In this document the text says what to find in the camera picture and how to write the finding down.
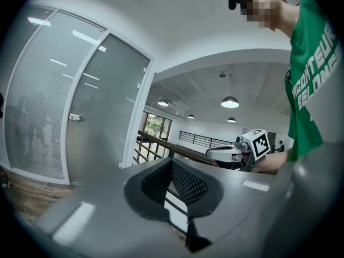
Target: green t-shirt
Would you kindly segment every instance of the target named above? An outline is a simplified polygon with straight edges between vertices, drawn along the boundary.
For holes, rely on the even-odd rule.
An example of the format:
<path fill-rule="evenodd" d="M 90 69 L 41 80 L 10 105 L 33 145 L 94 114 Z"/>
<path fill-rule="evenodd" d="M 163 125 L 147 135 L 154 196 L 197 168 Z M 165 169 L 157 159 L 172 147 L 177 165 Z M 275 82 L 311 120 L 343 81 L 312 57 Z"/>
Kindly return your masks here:
<path fill-rule="evenodd" d="M 323 143 L 305 104 L 337 64 L 338 37 L 315 0 L 301 0 L 300 15 L 290 44 L 290 78 L 285 89 L 291 106 L 289 137 L 294 139 L 289 161 Z"/>

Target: perforated black mesh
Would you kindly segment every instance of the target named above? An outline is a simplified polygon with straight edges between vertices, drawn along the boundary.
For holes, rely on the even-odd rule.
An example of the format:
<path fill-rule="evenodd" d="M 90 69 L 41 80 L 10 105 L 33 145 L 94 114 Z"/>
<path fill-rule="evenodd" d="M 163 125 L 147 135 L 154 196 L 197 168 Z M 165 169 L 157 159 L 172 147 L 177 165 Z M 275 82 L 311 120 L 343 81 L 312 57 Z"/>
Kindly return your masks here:
<path fill-rule="evenodd" d="M 164 206 L 167 189 L 172 180 L 170 162 L 157 169 L 142 180 L 141 189 L 145 195 Z"/>
<path fill-rule="evenodd" d="M 173 184 L 186 205 L 195 203 L 206 194 L 208 191 L 206 183 L 174 162 L 172 168 Z"/>

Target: frosted glass panel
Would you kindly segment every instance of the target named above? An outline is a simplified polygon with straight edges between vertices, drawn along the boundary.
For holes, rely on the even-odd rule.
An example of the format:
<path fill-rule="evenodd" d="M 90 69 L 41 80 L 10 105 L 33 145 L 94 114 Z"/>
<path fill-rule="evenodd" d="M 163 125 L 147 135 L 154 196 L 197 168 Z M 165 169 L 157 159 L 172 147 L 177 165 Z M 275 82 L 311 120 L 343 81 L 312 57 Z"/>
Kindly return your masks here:
<path fill-rule="evenodd" d="M 9 28 L 0 52 L 0 92 L 4 99 L 6 98 L 11 74 L 19 55 L 29 38 L 39 27 L 38 22 L 33 21 L 45 20 L 52 13 L 53 10 L 51 9 L 27 6 L 22 9 Z M 4 122 L 0 118 L 0 165 L 9 167 L 5 149 Z"/>
<path fill-rule="evenodd" d="M 113 36 L 108 36 L 87 65 L 78 84 L 67 131 L 67 165 L 72 182 L 84 182 L 107 169 L 118 168 L 138 84 L 149 60 Z"/>
<path fill-rule="evenodd" d="M 11 167 L 63 179 L 61 124 L 71 84 L 103 31 L 57 12 L 27 46 L 11 81 L 5 114 Z"/>

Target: wooden floor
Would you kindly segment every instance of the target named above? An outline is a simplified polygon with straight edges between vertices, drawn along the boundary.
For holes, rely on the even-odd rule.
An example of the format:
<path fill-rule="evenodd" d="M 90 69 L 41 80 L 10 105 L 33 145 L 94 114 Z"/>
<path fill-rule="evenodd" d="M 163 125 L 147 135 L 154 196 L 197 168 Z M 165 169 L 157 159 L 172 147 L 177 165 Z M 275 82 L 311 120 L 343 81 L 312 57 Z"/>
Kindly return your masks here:
<path fill-rule="evenodd" d="M 11 188 L 4 189 L 5 195 L 14 209 L 31 223 L 75 188 L 75 185 L 39 182 L 7 170 L 5 172 L 11 182 Z"/>

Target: forearm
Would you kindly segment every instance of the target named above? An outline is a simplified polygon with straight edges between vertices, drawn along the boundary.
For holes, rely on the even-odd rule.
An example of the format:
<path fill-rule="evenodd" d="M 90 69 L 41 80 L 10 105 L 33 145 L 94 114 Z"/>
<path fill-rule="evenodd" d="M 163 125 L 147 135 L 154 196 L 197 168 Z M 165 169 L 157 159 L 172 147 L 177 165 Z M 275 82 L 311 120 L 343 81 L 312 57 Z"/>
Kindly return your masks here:
<path fill-rule="evenodd" d="M 274 154 L 266 154 L 259 159 L 251 170 L 256 173 L 276 174 L 283 164 L 288 161 L 291 149 Z"/>

